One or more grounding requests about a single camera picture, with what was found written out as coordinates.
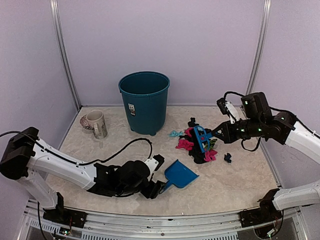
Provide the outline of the blue plastic dustpan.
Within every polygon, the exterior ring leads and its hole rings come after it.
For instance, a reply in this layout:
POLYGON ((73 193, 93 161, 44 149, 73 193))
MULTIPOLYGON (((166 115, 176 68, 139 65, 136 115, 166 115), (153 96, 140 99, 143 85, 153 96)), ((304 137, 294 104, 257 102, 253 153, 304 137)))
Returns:
POLYGON ((181 163, 178 159, 165 169, 164 176, 167 179, 167 182, 161 191, 162 193, 168 190, 172 185, 178 189, 183 189, 199 177, 199 175, 181 163))

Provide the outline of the blue hand brush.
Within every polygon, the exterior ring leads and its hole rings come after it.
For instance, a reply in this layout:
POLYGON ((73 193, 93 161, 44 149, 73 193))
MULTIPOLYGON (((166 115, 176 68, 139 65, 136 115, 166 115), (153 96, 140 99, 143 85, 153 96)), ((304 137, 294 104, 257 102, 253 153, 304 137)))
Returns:
POLYGON ((201 152, 202 153, 208 152, 211 146, 210 141, 211 141, 211 138, 213 137, 212 131, 207 128, 203 128, 200 125, 195 126, 193 128, 193 131, 201 152))

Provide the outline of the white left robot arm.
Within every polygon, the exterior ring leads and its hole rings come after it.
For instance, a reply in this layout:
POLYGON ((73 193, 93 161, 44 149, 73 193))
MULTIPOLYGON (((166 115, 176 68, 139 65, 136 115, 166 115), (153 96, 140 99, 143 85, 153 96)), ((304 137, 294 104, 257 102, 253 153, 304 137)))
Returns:
POLYGON ((164 163, 161 155, 146 160, 129 160, 120 165, 106 165, 105 160, 80 161, 47 144, 38 137, 38 129, 9 131, 13 137, 0 161, 0 173, 20 182, 57 221, 70 218, 60 193, 49 187, 37 173, 43 171, 77 185, 85 191, 105 197, 130 197, 141 193, 156 198, 165 188, 162 181, 153 181, 154 172, 164 163))

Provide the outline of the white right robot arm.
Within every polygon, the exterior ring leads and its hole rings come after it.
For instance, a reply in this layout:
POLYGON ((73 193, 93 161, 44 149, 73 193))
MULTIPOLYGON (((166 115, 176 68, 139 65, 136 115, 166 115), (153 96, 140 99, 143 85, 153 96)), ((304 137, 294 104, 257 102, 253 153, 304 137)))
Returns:
POLYGON ((257 138, 274 164, 281 188, 273 190, 261 201, 256 218, 266 222, 276 210, 320 203, 320 135, 306 126, 289 110, 269 106, 263 92, 240 95, 244 118, 227 101, 226 92, 216 104, 229 117, 212 135, 225 144, 257 138))

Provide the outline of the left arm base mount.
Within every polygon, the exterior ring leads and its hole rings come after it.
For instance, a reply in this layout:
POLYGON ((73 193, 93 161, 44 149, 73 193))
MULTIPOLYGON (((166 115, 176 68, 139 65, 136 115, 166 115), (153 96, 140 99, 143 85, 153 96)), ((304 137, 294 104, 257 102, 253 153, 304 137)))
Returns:
POLYGON ((56 193, 56 196, 57 203, 55 204, 55 208, 44 208, 43 218, 54 223, 83 229, 87 219, 87 213, 65 208, 63 196, 59 192, 56 193))

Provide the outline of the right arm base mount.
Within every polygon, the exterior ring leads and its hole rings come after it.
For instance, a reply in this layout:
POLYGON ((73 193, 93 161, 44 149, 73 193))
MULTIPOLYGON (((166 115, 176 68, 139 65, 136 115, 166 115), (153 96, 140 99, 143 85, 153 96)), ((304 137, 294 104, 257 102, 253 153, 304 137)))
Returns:
POLYGON ((281 219, 283 217, 282 211, 277 210, 272 202, 279 190, 279 188, 269 190, 259 201, 259 207, 240 211, 238 215, 241 227, 246 228, 281 219))

